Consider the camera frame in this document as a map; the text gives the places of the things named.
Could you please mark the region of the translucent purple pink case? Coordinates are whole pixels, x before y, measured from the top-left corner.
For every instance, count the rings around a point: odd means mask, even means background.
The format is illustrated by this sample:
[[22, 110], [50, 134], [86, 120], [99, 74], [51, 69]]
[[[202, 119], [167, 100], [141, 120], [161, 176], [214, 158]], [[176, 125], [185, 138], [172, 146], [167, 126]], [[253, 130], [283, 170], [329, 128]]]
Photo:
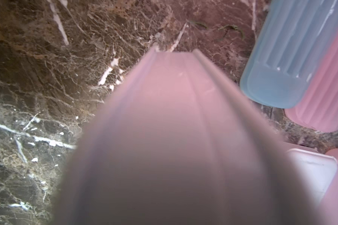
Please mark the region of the translucent purple pink case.
[[55, 225], [319, 225], [281, 137], [201, 51], [151, 49], [85, 127]]

